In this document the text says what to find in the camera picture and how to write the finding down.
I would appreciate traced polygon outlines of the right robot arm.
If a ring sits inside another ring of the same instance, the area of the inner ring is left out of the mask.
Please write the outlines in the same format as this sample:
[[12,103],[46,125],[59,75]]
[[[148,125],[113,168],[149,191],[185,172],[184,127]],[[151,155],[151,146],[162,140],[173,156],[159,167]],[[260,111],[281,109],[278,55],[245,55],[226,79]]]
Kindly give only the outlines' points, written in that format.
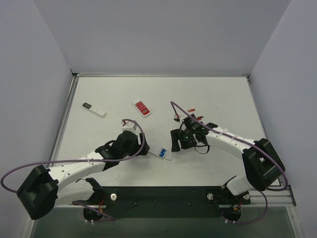
[[179,152],[197,147],[221,149],[242,160],[245,175],[235,176],[225,183],[225,188],[238,196],[251,189],[264,191],[280,176],[285,176],[285,166],[269,140],[250,140],[234,135],[214,123],[202,124],[191,117],[178,119],[179,128],[171,130],[171,151]]

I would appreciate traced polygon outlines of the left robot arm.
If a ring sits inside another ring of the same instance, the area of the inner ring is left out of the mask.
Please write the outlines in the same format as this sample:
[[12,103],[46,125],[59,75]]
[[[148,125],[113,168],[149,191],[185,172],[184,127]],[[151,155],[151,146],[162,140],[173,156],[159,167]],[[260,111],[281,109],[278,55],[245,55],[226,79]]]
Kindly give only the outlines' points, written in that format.
[[32,169],[17,191],[17,196],[32,220],[45,216],[56,205],[60,192],[67,185],[90,174],[103,172],[132,156],[145,156],[150,150],[145,136],[122,132],[116,140],[95,149],[90,154],[61,166]]

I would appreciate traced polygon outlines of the white battery cover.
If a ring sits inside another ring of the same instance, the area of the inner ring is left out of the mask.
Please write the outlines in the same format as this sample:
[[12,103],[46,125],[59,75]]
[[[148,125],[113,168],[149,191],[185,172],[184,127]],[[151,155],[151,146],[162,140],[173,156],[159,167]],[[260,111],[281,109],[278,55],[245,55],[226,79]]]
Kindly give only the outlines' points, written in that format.
[[172,158],[173,158],[173,153],[168,153],[165,156],[165,159],[168,160],[168,161],[172,161]]

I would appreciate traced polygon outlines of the white grey-faced remote control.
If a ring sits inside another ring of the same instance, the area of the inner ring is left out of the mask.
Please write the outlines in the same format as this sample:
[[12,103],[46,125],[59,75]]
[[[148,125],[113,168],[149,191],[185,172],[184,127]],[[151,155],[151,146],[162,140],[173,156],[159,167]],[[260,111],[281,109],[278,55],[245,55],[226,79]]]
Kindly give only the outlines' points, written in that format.
[[151,147],[149,153],[162,160],[172,161],[173,153],[164,147]]

